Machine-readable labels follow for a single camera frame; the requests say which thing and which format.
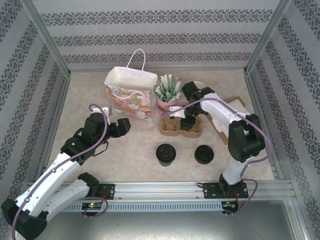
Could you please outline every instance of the cartoon print bag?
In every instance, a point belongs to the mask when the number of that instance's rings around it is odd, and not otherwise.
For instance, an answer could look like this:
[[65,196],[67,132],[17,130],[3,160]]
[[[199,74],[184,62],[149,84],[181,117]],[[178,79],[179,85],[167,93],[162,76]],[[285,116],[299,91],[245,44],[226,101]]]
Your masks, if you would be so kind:
[[[144,60],[141,70],[129,68],[134,54],[141,50]],[[115,66],[106,76],[104,85],[114,109],[125,117],[152,122],[153,87],[158,76],[144,71],[146,54],[139,48],[132,54],[126,67]]]

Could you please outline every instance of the patterned wallpaper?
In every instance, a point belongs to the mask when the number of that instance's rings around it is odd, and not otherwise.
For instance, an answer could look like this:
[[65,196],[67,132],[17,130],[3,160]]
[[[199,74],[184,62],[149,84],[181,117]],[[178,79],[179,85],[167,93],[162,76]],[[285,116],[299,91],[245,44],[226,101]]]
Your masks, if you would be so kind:
[[[124,66],[138,48],[148,68],[248,62],[279,0],[35,0],[71,70]],[[133,59],[141,67],[142,55]]]
[[[0,1],[0,203],[38,171],[64,76],[19,0]],[[9,226],[0,210],[0,239]]]
[[320,239],[320,5],[289,5],[251,77],[282,171]]

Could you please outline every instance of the pink pencil holder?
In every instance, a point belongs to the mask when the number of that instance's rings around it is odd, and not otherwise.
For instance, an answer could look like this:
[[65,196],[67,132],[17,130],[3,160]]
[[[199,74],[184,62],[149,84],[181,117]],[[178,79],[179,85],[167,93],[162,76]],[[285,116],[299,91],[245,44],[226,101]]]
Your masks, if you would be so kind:
[[176,106],[178,102],[178,99],[174,100],[173,102],[164,102],[161,101],[158,97],[156,98],[157,103],[157,111],[158,114],[161,116],[161,114],[169,109],[169,107]]

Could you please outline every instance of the paper gift bag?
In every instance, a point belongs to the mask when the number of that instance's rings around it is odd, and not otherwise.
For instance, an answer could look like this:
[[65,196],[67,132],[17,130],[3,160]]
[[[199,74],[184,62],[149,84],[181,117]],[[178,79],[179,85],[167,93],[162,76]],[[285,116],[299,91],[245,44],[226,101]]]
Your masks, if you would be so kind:
[[[128,67],[138,50],[141,50],[144,56],[142,70]],[[144,71],[145,63],[146,54],[139,48],[132,54],[126,67],[115,66],[109,72],[104,85],[118,113],[125,117],[152,122],[155,102],[153,87],[158,76]]]

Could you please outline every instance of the beige floor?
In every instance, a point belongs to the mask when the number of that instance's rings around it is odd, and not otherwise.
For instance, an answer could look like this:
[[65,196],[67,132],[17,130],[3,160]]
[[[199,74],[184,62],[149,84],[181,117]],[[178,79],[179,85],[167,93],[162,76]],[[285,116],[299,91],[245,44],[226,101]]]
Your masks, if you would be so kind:
[[[157,71],[158,75],[167,72]],[[83,127],[90,115],[88,105],[110,104],[104,80],[107,72],[73,73],[64,108],[54,140],[49,164],[53,162],[66,139]],[[240,96],[253,113],[251,99],[242,70],[173,71],[185,83],[200,81],[211,87],[224,100]],[[181,106],[186,102],[182,97]],[[228,148],[220,140],[209,121],[202,116],[204,131],[200,138],[163,136],[159,131],[159,117],[154,122],[130,118],[131,129],[127,135],[109,140],[109,148],[103,154],[89,158],[68,182],[74,181],[80,173],[88,172],[98,180],[107,182],[153,182],[153,181],[215,181],[227,168],[230,160]],[[156,158],[159,145],[168,143],[176,149],[176,159],[168,167],[162,167]],[[194,152],[200,145],[209,145],[214,159],[208,165],[196,162]],[[252,164],[244,174],[247,178],[273,180],[268,161]]]

